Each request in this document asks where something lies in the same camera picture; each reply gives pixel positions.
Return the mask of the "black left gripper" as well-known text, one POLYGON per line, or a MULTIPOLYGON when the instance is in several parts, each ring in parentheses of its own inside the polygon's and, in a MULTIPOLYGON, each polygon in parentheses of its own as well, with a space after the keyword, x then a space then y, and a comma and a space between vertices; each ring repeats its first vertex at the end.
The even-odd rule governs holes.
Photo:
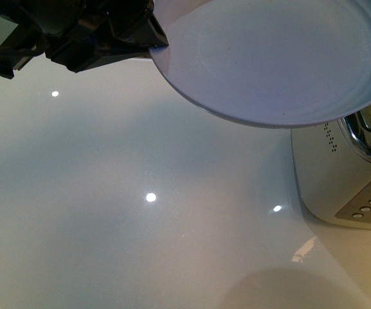
POLYGON ((17 25, 0 45, 0 76, 40 55, 78 73, 166 48, 153 10, 153 1, 0 1, 0 18, 17 25), (135 36, 146 23, 149 41, 135 36))

